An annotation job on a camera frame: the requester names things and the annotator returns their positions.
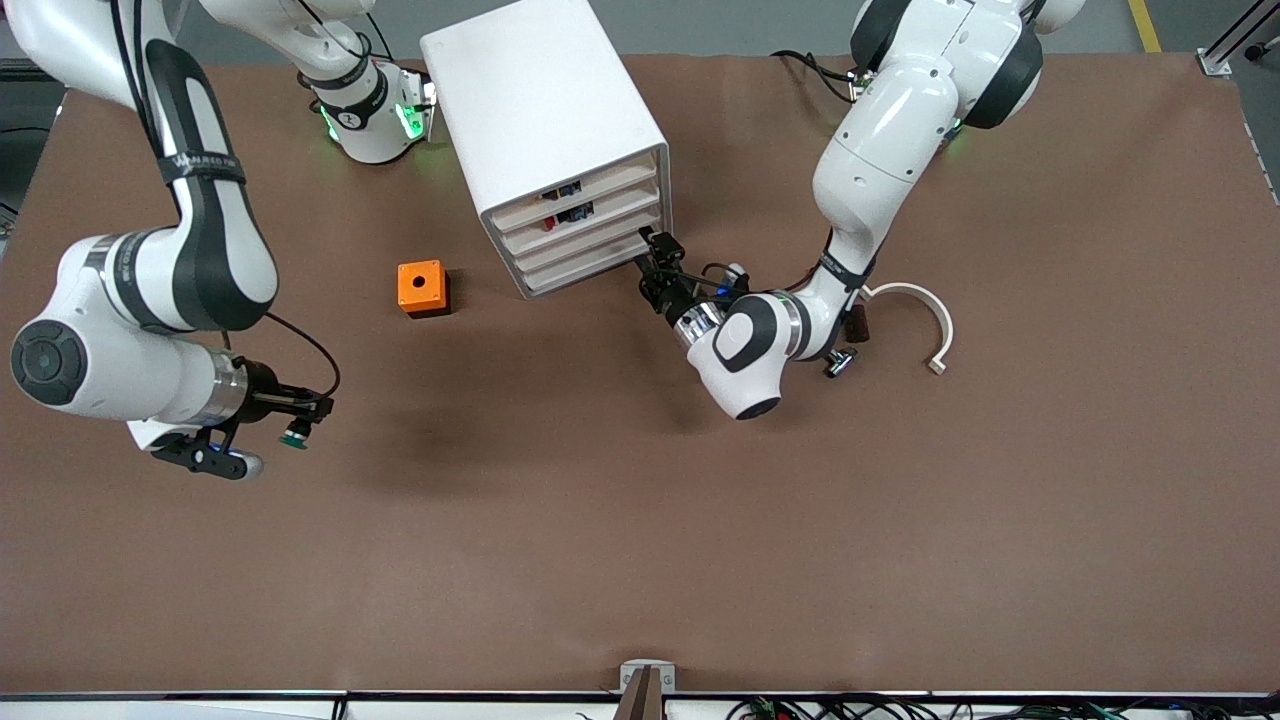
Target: white clamp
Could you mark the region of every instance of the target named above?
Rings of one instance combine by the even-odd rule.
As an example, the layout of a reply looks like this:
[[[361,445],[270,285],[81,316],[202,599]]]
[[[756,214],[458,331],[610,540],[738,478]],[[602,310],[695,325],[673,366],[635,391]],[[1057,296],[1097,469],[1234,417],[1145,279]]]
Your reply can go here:
[[[938,351],[929,359],[929,369],[936,374],[941,375],[946,372],[947,366],[942,361],[942,357],[951,350],[951,341],[955,340],[956,327],[951,322],[951,311],[947,306],[938,300],[937,295],[933,295],[928,290],[911,283],[884,283],[879,287],[867,287],[863,286],[858,291],[864,301],[870,301],[878,295],[887,295],[892,292],[900,292],[902,295],[910,295],[911,297],[919,300],[928,305],[929,310],[933,310],[933,315],[938,319],[938,327],[942,328],[942,346]]]

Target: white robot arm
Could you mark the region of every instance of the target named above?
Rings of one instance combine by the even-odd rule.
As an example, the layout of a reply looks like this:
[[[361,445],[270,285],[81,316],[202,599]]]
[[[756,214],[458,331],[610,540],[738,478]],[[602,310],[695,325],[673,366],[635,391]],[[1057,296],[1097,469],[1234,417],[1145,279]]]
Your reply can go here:
[[[292,415],[285,436],[300,445],[333,401],[180,337],[253,325],[278,282],[207,78],[173,44],[159,0],[9,0],[6,12],[50,74],[138,111],[179,214],[175,227],[74,243],[49,305],[14,340],[14,378],[45,406],[128,421],[138,447],[163,460],[256,474],[261,461],[230,446],[241,423]],[[215,428],[221,443],[210,441]]]
[[[828,355],[890,224],[956,119],[992,128],[1027,102],[1039,81],[1039,40],[1083,0],[868,0],[850,47],[874,73],[814,172],[831,236],[794,290],[748,292],[746,277],[700,293],[678,269],[669,236],[648,236],[641,293],[666,314],[689,363],[730,416],[745,420],[782,397],[787,360]],[[727,310],[726,300],[732,300]]]
[[[426,137],[434,86],[390,60],[374,60],[369,38],[342,20],[374,0],[200,0],[223,24],[257,37],[298,68],[320,99],[329,135],[352,159],[379,164]]]

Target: gray floor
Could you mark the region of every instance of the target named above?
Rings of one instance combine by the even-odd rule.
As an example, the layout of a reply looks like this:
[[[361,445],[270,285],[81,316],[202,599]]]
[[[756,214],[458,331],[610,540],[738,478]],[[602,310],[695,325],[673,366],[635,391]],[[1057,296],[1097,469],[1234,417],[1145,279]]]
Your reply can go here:
[[[381,0],[374,15],[393,53],[408,58],[417,55],[421,35],[508,1]],[[182,0],[165,0],[165,5],[173,17]],[[783,47],[847,53],[858,5],[850,0],[593,0],[620,53],[687,55],[767,55]],[[357,27],[364,23],[353,22]],[[256,38],[214,22],[198,1],[189,3],[180,27],[179,42],[201,63],[284,61]],[[1089,0],[1075,22],[1044,38],[1044,46],[1051,53],[1142,50],[1126,0]],[[20,49],[0,20],[0,58],[19,55]],[[49,127],[60,95],[54,85],[0,82],[0,128]],[[44,140],[38,132],[0,135],[0,202],[20,209]]]
[[[1152,24],[1165,51],[1194,51],[1211,46],[1251,5],[1252,0],[1147,0]],[[1277,35],[1280,14],[1258,28],[1245,46]],[[1280,172],[1280,49],[1258,63],[1249,63],[1242,46],[1231,59],[1231,81],[1240,87],[1244,117],[1258,155],[1275,181]]]

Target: brown paper mat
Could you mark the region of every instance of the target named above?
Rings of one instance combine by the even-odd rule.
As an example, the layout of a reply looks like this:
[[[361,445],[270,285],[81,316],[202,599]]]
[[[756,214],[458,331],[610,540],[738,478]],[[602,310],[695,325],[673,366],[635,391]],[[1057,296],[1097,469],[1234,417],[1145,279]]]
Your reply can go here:
[[[689,265],[785,284],[844,109],[776,59],[628,58]],[[342,361],[297,452],[188,477],[0,382],[0,689],[1270,691],[1280,674],[1280,223],[1229,82],[1052,56],[1027,110],[920,181],[836,382],[733,423],[626,268],[522,301],[449,147],[347,160],[284,67],[211,68],[282,315]],[[72,95],[8,256],[0,336],[70,242],[173,222],[137,123]],[[396,265],[457,311],[407,320]],[[323,387],[266,323],[237,350]]]

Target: black cable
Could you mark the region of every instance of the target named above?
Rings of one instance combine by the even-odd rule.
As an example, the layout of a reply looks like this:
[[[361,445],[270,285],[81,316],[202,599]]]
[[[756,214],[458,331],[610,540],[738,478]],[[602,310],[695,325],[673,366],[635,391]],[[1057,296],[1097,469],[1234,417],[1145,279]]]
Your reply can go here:
[[[736,292],[737,295],[742,295],[740,291],[735,291],[732,287],[726,287],[713,279],[704,278],[701,275],[690,275],[689,273],[682,273],[680,270],[673,270],[671,268],[654,268],[653,270],[649,270],[644,274],[644,277],[649,275],[676,275],[677,278],[682,278],[708,287],[714,287],[716,290],[726,290],[728,291],[728,293]],[[714,297],[708,297],[708,300],[714,300]]]
[[[800,60],[805,65],[809,65],[809,68],[812,70],[822,73],[822,74],[829,77],[831,79],[838,79],[838,81],[844,81],[844,82],[849,81],[849,74],[847,73],[837,73],[836,70],[832,70],[832,69],[824,68],[823,65],[819,65],[818,64],[818,58],[815,58],[813,53],[805,53],[804,55],[801,55],[801,54],[796,53],[795,50],[778,50],[777,53],[772,53],[769,56],[771,58],[795,58],[796,60]]]
[[[781,708],[786,710],[787,712],[792,714],[796,720],[815,720],[814,716],[810,715],[808,710],[800,707],[799,703],[790,702],[790,701],[786,701],[786,700],[780,700],[777,702],[777,705],[778,705],[778,707],[781,707]]]
[[[342,41],[338,40],[338,36],[329,31],[329,28],[324,24],[324,20],[320,19],[320,15],[317,15],[316,12],[311,9],[311,5],[307,4],[307,0],[297,0],[297,3],[298,5],[302,5],[302,9],[306,10],[308,15],[311,15],[311,19],[314,19],[316,24],[320,26],[320,29],[323,29],[324,33],[328,35],[330,40],[338,44],[338,47],[342,47],[343,50],[347,51],[348,55],[356,58],[357,60],[365,59],[365,55],[356,54],[355,50],[343,45]]]
[[[369,24],[374,26],[374,32],[378,33],[378,40],[383,44],[383,53],[385,53],[387,54],[385,58],[388,60],[390,60],[392,59],[392,46],[387,45],[387,36],[383,35],[383,28],[378,27],[378,20],[374,19],[374,14],[372,13],[366,13],[365,17],[369,18]]]
[[[292,331],[294,334],[297,334],[302,340],[310,342],[311,346],[315,347],[316,350],[319,350],[320,355],[324,355],[324,359],[329,361],[329,366],[333,368],[333,386],[330,386],[329,389],[321,392],[320,395],[312,396],[312,397],[307,398],[303,402],[315,402],[317,400],[324,400],[324,398],[332,396],[333,393],[338,392],[338,386],[342,384],[342,370],[338,368],[338,361],[333,359],[333,355],[330,355],[329,351],[325,350],[325,347],[323,345],[320,345],[319,341],[316,341],[316,338],[308,336],[306,332],[303,332],[301,328],[298,328],[293,323],[285,320],[284,318],[276,315],[275,313],[268,313],[266,316],[270,318],[270,319],[273,319],[273,320],[275,320],[276,323],[284,325],[287,329]]]
[[[147,60],[142,50],[142,0],[133,0],[133,69],[127,72],[138,74],[138,96],[141,97],[138,113],[145,115],[143,123],[147,128],[147,142],[151,152],[156,158],[164,156],[164,147],[160,141],[160,124],[156,122],[155,109],[151,106],[151,94],[147,91]]]
[[[852,97],[850,97],[850,96],[845,95],[844,92],[841,92],[836,86],[831,85],[831,79],[828,79],[828,78],[832,78],[832,79],[840,79],[840,81],[844,81],[844,82],[849,82],[849,76],[847,74],[840,74],[840,73],[837,73],[835,70],[829,70],[829,69],[819,65],[818,60],[813,56],[813,53],[809,53],[808,55],[801,55],[801,54],[796,53],[795,50],[778,50],[777,53],[773,53],[771,56],[773,56],[773,58],[795,58],[795,59],[800,60],[801,63],[804,63],[804,65],[806,68],[809,68],[810,70],[818,73],[818,78],[822,79],[822,85],[826,85],[827,90],[829,90],[832,95],[835,95],[836,97],[840,97],[841,100],[844,100],[845,102],[847,102],[850,105],[854,104],[854,99]]]
[[[705,275],[707,270],[710,270],[712,268],[719,268],[721,270],[724,270],[726,273],[733,273],[735,275],[740,275],[741,274],[737,270],[735,270],[733,268],[730,268],[728,265],[726,265],[724,263],[707,263],[705,265],[703,265],[703,274]]]
[[[124,64],[124,79],[129,83],[129,95],[133,96],[133,106],[138,109],[138,122],[142,123],[142,132],[147,133],[147,142],[151,142],[151,127],[142,114],[142,99],[138,95],[137,76],[133,74],[133,65],[129,63],[129,42],[124,38],[124,19],[120,18],[120,0],[111,0],[111,28],[115,31],[115,47],[120,53],[120,63]]]

